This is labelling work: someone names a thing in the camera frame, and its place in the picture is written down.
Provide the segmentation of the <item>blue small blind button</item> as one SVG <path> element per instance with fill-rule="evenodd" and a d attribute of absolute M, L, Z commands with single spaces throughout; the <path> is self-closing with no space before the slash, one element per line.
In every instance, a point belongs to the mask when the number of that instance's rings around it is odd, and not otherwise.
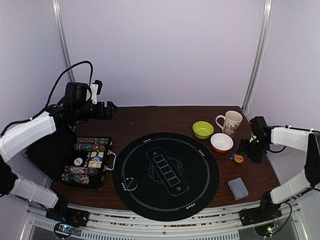
<path fill-rule="evenodd" d="M 234 160 L 235 157 L 236 157 L 236 155 L 237 155 L 236 153 L 233 153 L 233 154 L 231 155 L 230 159 L 231 159 L 231 160 Z"/>

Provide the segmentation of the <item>orange big blind button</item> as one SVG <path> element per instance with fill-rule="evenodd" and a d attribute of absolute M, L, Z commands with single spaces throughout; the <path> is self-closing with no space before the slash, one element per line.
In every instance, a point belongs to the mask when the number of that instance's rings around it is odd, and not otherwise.
<path fill-rule="evenodd" d="M 241 163 L 244 162 L 244 157 L 241 156 L 241 155 L 239 155 L 239 154 L 236 154 L 236 155 L 234 156 L 234 161 L 235 161 L 236 163 L 241 164 Z"/>

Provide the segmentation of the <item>clear acrylic dealer puck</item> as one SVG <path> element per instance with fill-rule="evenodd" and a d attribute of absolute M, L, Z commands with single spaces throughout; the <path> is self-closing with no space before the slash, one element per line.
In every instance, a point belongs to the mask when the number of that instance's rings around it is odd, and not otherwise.
<path fill-rule="evenodd" d="M 138 182 L 134 177 L 126 177 L 124 180 L 124 190 L 132 192 L 138 188 Z"/>

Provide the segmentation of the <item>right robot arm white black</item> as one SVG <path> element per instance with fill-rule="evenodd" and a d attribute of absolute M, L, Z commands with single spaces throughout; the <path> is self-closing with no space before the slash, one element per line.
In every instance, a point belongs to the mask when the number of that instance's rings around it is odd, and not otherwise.
<path fill-rule="evenodd" d="M 320 132 L 290 125 L 268 125 L 263 116 L 249 121 L 251 138 L 241 139 L 237 153 L 260 163 L 267 153 L 281 154 L 287 181 L 265 192 L 254 212 L 259 220 L 268 220 L 281 204 L 298 198 L 320 183 Z"/>

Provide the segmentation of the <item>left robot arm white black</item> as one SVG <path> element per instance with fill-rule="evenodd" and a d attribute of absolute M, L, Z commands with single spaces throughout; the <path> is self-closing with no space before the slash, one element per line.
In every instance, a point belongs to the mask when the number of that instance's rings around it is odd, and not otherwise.
<path fill-rule="evenodd" d="M 31 119 L 16 123 L 0 136 L 0 192 L 52 211 L 61 222 L 72 218 L 67 202 L 55 191 L 12 172 L 8 162 L 19 152 L 51 179 L 68 186 L 102 187 L 111 152 L 110 137 L 77 136 L 74 129 L 89 120 L 111 120 L 117 111 L 111 102 L 98 101 L 102 82 L 70 82 L 63 98 L 47 104 Z"/>

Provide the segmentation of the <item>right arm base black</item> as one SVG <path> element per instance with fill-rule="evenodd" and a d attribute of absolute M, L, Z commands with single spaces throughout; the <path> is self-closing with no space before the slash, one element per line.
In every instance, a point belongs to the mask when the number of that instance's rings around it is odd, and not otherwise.
<path fill-rule="evenodd" d="M 239 211 L 239 218 L 242 226 L 258 224 L 273 220 L 274 217 L 281 217 L 281 204 L 275 204 L 271 198 L 271 192 L 267 191 L 262 195 L 259 206 L 254 208 L 244 208 Z"/>

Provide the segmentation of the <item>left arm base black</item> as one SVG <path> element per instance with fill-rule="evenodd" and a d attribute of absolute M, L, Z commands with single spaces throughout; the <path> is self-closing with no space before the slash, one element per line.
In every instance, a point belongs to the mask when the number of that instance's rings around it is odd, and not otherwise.
<path fill-rule="evenodd" d="M 58 201 L 53 208 L 42 206 L 46 211 L 46 217 L 55 221 L 60 221 L 72 227 L 86 227 L 89 219 L 89 212 L 86 210 L 79 210 L 68 206 L 65 197 L 57 194 Z"/>

